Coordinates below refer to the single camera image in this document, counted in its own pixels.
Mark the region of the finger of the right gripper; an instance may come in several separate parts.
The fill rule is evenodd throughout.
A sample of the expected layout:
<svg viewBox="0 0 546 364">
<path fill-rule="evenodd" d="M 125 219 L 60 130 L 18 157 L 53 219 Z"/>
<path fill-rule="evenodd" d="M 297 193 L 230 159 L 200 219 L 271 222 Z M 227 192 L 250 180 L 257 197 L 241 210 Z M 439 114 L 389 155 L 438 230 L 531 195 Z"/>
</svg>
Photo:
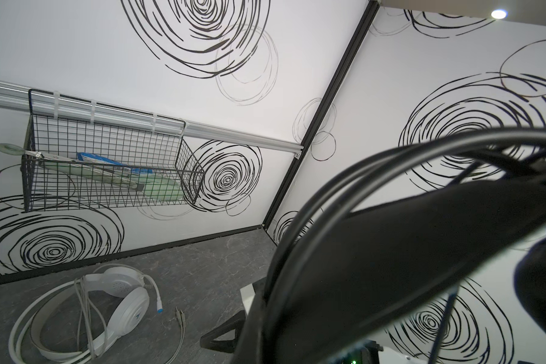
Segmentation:
<svg viewBox="0 0 546 364">
<path fill-rule="evenodd" d="M 200 338 L 200 347 L 220 353 L 234 353 L 244 329 L 247 314 L 241 310 L 226 322 L 204 334 Z"/>
</svg>

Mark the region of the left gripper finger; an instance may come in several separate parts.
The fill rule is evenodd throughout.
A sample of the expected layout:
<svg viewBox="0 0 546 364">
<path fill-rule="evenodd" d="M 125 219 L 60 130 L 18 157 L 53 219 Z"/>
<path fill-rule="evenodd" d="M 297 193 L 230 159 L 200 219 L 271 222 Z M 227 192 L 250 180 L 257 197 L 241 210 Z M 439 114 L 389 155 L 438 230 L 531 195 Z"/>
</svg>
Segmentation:
<svg viewBox="0 0 546 364">
<path fill-rule="evenodd" d="M 238 345 L 232 356 L 232 364 L 264 363 L 263 326 L 266 314 L 266 302 L 262 293 L 256 294 L 245 321 Z"/>
</svg>

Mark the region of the white headphones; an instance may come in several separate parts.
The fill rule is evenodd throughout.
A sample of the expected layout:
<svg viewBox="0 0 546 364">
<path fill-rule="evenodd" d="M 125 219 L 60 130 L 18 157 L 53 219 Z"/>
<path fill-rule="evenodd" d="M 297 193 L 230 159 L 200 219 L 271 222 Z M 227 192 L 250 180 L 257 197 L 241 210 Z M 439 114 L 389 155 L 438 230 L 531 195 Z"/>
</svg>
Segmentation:
<svg viewBox="0 0 546 364">
<path fill-rule="evenodd" d="M 156 312 L 164 310 L 159 286 L 150 275 L 129 265 L 105 264 L 87 275 L 63 283 L 34 300 L 17 318 L 8 337 L 8 354 L 14 363 L 23 363 L 22 344 L 26 336 L 40 355 L 53 363 L 89 363 L 103 356 L 118 341 L 130 334 L 149 309 L 150 283 L 156 294 Z M 92 292 L 120 298 L 107 319 L 92 301 Z M 54 351 L 42 342 L 42 331 L 55 311 L 72 297 L 79 303 L 74 351 Z"/>
</svg>

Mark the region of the black blue headphones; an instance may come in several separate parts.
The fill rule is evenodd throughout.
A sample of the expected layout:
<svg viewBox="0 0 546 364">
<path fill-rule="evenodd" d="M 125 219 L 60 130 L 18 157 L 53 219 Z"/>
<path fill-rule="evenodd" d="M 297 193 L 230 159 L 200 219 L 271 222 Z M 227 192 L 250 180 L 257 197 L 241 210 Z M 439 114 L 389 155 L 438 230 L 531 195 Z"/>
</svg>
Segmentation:
<svg viewBox="0 0 546 364">
<path fill-rule="evenodd" d="M 442 156 L 503 171 L 367 209 L 405 172 Z M 451 288 L 546 226 L 546 128 L 446 136 L 369 157 L 341 172 L 300 210 L 262 292 L 264 363 L 340 359 L 368 336 Z"/>
</svg>

